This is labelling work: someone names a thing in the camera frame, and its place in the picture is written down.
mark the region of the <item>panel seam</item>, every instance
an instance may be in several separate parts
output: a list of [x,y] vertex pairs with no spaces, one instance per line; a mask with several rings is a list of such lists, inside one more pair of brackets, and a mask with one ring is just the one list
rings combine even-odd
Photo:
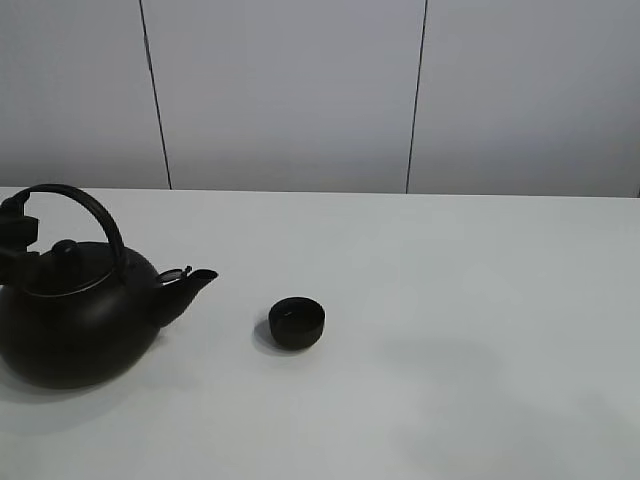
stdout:
[[151,88],[153,90],[153,101],[156,106],[156,117],[158,119],[158,130],[160,131],[160,142],[162,144],[162,155],[164,157],[164,168],[167,175],[167,185],[169,190],[173,190],[171,181],[171,169],[169,168],[169,156],[167,155],[167,144],[164,139],[164,128],[162,126],[162,116],[160,115],[160,102],[158,101],[158,89],[156,88],[156,77],[153,72],[153,63],[151,62],[151,49],[149,48],[149,35],[147,33],[147,22],[144,16],[144,6],[142,0],[138,0],[140,6],[140,20],[142,21],[142,33],[144,35],[144,49],[147,55],[147,66],[149,67],[149,76],[151,77]]
[[427,33],[427,9],[429,7],[429,0],[424,2],[424,13],[422,16],[422,34],[420,36],[420,53],[418,58],[418,75],[416,79],[416,94],[413,100],[413,118],[411,120],[411,140],[409,142],[409,161],[407,163],[407,178],[404,185],[404,193],[409,193],[409,182],[411,179],[411,165],[413,162],[413,146],[416,137],[416,117],[418,114],[418,98],[420,96],[420,77],[422,75],[422,56],[424,53],[425,37]]

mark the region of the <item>kettle handle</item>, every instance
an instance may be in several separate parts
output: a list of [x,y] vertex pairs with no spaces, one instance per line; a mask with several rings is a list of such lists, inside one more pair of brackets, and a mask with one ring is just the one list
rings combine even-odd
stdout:
[[43,183],[34,187],[25,188],[16,193],[13,197],[10,197],[2,202],[0,208],[12,209],[20,215],[24,215],[24,204],[29,200],[29,196],[33,192],[42,193],[57,193],[63,195],[72,200],[75,200],[89,213],[91,213],[104,230],[111,249],[111,256],[113,257],[113,263],[121,279],[124,278],[125,269],[127,267],[127,250],[122,241],[122,235],[116,225],[115,220],[106,208],[102,206],[98,200],[93,198],[87,192],[80,190],[79,188],[72,187],[70,185],[63,185],[59,183]]

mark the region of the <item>black kettle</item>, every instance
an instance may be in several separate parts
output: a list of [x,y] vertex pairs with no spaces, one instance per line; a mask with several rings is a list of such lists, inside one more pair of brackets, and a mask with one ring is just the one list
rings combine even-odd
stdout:
[[[80,203],[108,243],[62,240],[42,255],[27,252],[38,234],[38,220],[24,215],[32,192]],[[59,184],[27,188],[0,205],[0,355],[43,387],[102,382],[132,366],[217,276],[191,267],[158,274],[124,246],[109,212],[86,192]]]

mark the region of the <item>table surface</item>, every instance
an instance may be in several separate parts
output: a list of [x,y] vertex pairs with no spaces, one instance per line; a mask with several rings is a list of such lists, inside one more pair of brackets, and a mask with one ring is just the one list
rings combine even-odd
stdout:
[[[90,192],[159,270],[220,278],[99,388],[0,368],[0,479],[640,478],[637,200]],[[101,238],[27,211],[41,251]],[[299,295],[326,330],[287,354],[261,321]]]

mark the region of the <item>kettle spout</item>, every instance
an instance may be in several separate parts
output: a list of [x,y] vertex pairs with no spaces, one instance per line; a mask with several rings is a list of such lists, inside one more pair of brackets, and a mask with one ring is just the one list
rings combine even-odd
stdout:
[[153,299],[151,322],[159,328],[169,325],[184,313],[198,292],[217,276],[213,270],[196,270],[191,275],[158,288]]

